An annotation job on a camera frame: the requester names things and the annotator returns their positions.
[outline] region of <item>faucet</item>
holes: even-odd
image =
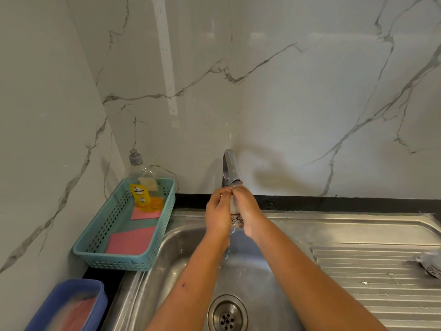
[[[243,181],[236,155],[232,149],[227,149],[223,153],[222,187],[239,186],[241,184],[243,184]]]

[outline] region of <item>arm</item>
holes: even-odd
[[[248,189],[240,186],[232,191],[244,220],[245,234],[262,251],[308,331],[386,330],[262,214]]]
[[[223,252],[230,243],[230,188],[207,204],[207,231],[146,331],[202,330]]]

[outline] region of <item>plastic basket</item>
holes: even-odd
[[[104,293],[104,284],[101,281],[90,279],[71,279],[57,285],[31,319],[25,331],[46,330],[57,312],[71,298],[80,293],[96,295],[96,301],[81,329],[82,331],[95,331],[106,310],[107,296]]]
[[[172,179],[157,179],[158,192],[150,193],[151,196],[164,198],[164,208],[159,219],[134,221],[130,220],[135,206],[129,189],[131,183],[139,183],[139,181],[138,179],[124,179],[74,244],[73,252],[82,256],[91,267],[149,271],[156,260],[175,204],[175,182]],[[111,234],[154,225],[156,228],[152,240],[144,253],[133,256],[105,253]]]

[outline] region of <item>sink drain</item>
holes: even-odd
[[[243,303],[233,295],[219,296],[208,310],[210,331],[245,331],[248,315]]]

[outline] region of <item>stainless steel sink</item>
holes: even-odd
[[[413,261],[441,245],[441,227],[431,215],[266,215],[389,330],[441,329],[441,281]],[[103,329],[145,330],[202,239],[204,223],[203,212],[173,213],[152,270],[126,273]],[[260,250],[240,229],[231,233],[204,330],[225,327],[304,329]]]

